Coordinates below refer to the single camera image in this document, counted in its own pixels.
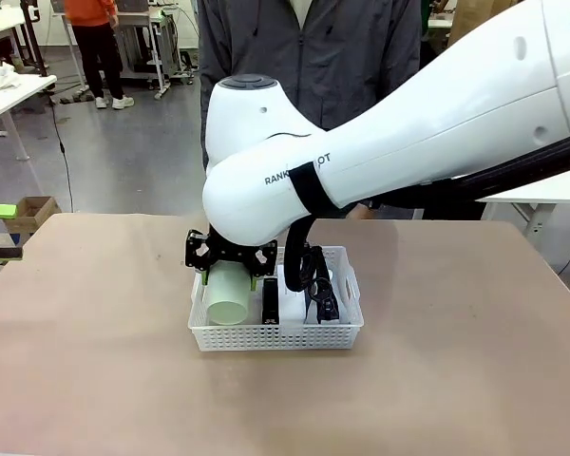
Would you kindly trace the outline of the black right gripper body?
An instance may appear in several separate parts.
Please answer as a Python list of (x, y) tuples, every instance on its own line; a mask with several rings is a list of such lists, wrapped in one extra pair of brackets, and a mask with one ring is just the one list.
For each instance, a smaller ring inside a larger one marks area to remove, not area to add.
[(215, 261), (231, 261), (254, 269), (256, 249), (235, 244), (221, 236), (210, 236), (210, 252)]

